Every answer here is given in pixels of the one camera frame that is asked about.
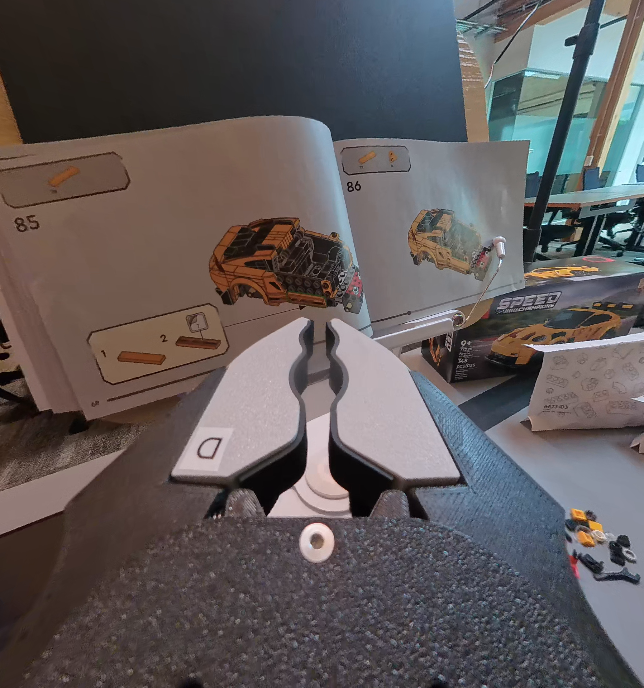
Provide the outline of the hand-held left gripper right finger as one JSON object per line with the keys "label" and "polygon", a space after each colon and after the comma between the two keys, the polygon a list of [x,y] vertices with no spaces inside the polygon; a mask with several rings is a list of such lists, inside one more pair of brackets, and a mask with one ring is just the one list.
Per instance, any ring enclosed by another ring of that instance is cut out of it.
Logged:
{"label": "hand-held left gripper right finger", "polygon": [[410,369],[340,319],[326,324],[329,469],[352,515],[370,515],[382,493],[451,487],[462,472]]}

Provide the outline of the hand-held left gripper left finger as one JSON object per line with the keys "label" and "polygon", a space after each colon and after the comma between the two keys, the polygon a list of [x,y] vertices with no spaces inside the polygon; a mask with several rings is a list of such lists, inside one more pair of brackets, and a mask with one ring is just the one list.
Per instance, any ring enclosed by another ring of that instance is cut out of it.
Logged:
{"label": "hand-held left gripper left finger", "polygon": [[171,479],[251,490],[266,514],[307,463],[308,361],[314,324],[298,318],[227,367],[171,470]]}

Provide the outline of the lego instruction booklet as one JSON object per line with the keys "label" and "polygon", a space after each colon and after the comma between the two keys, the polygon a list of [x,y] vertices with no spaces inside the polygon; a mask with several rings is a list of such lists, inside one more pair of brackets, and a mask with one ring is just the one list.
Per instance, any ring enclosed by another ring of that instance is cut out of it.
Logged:
{"label": "lego instruction booklet", "polygon": [[528,149],[296,116],[0,148],[0,316],[35,404],[109,416],[300,317],[375,339],[523,288]]}

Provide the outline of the pile of small lego pieces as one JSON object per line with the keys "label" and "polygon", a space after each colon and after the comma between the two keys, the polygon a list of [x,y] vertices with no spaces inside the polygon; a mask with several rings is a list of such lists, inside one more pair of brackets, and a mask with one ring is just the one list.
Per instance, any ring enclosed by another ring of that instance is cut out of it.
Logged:
{"label": "pile of small lego pieces", "polygon": [[578,570],[586,570],[597,582],[624,581],[633,586],[641,582],[641,576],[629,566],[637,563],[637,557],[627,535],[614,535],[604,529],[591,510],[571,508],[564,521],[566,543],[575,545],[569,555],[578,560]]}

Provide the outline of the black lego set box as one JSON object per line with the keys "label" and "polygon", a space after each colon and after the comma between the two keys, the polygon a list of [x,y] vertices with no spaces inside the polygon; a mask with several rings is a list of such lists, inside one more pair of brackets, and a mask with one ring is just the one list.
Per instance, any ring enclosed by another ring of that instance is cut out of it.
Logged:
{"label": "black lego set box", "polygon": [[421,344],[447,383],[533,370],[531,345],[582,343],[628,334],[644,310],[644,261],[591,255],[533,263],[525,286],[485,297],[472,324]]}

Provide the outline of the white book stand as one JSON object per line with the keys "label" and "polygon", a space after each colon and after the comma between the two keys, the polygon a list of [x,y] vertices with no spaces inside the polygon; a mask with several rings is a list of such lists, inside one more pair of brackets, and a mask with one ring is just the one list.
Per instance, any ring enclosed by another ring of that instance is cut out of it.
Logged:
{"label": "white book stand", "polygon": [[[420,339],[425,339],[428,334],[444,334],[455,330],[457,325],[464,324],[466,318],[461,311],[450,310],[433,316],[424,317],[418,320],[405,322],[393,330],[387,331],[377,336],[377,343],[384,346],[396,357],[400,358],[400,352],[405,345],[417,343]],[[329,413],[321,417],[321,420],[311,420],[307,424],[307,468],[303,477],[289,490],[285,491],[276,501],[270,517],[273,518],[293,518],[293,517],[321,517],[321,518],[351,518],[363,517],[366,515],[352,515],[349,505],[349,495],[331,475],[329,469]],[[459,459],[451,446],[444,437],[441,426],[438,425],[448,448],[450,449],[457,466],[462,472],[462,482],[457,486],[441,487],[446,489],[458,488],[466,485],[466,475]],[[387,490],[390,494],[397,494],[391,498],[397,500],[398,506],[382,506],[379,512],[394,514],[405,512],[411,514],[411,504],[415,501],[413,489],[408,495],[404,495],[396,490]],[[382,497],[382,493],[377,504],[389,502],[390,497]]]}

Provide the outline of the wooden desk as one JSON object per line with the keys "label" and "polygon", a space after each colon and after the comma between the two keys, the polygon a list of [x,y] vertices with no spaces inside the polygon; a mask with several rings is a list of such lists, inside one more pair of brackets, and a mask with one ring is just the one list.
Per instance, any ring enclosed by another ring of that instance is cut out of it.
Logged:
{"label": "wooden desk", "polygon": [[574,256],[577,257],[593,253],[609,214],[625,212],[634,205],[634,202],[642,199],[644,199],[644,182],[554,194],[544,205],[542,214],[545,214],[547,210],[568,210],[572,218],[592,219],[591,226],[582,230],[574,252]]}

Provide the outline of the black metal pole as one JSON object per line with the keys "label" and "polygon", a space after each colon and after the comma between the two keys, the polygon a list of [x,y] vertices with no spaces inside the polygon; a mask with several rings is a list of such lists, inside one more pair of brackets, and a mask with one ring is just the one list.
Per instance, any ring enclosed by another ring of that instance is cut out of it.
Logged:
{"label": "black metal pole", "polygon": [[604,1],[590,1],[581,30],[576,35],[568,37],[564,43],[565,47],[574,47],[572,65],[533,210],[527,228],[524,229],[523,261],[525,270],[529,269],[534,261],[536,247],[540,243],[543,217],[548,207],[552,186],[566,145],[587,65],[596,45],[604,4]]}

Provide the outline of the wooden post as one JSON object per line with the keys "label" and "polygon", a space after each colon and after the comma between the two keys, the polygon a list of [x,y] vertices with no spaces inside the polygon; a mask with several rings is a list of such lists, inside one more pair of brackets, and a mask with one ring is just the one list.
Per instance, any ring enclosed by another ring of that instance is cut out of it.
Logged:
{"label": "wooden post", "polygon": [[605,166],[643,50],[644,1],[632,1],[601,107],[592,128],[585,159],[586,168],[598,167],[601,171]]}

